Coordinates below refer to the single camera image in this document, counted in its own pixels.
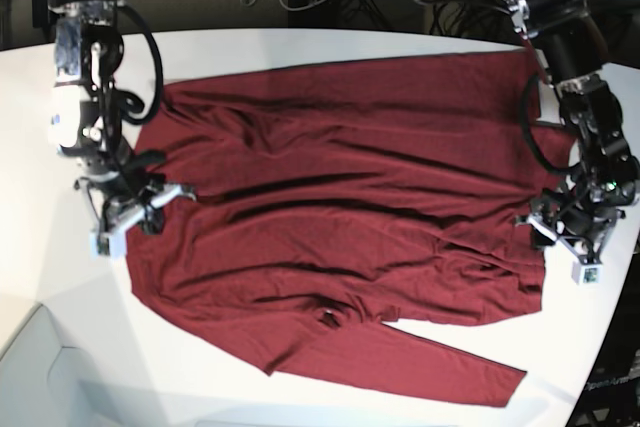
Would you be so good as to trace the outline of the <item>dark red long-sleeve t-shirt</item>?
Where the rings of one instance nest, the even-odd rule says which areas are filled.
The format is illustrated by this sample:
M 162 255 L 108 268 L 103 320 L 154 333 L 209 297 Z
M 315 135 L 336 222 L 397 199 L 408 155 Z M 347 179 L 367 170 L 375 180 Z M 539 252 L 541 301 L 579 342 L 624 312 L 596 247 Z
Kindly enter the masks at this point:
M 133 294 L 266 374 L 507 405 L 524 372 L 394 328 L 541 308 L 515 225 L 557 185 L 524 142 L 522 51 L 316 64 L 170 84 L 137 149 L 197 199 L 128 233 Z

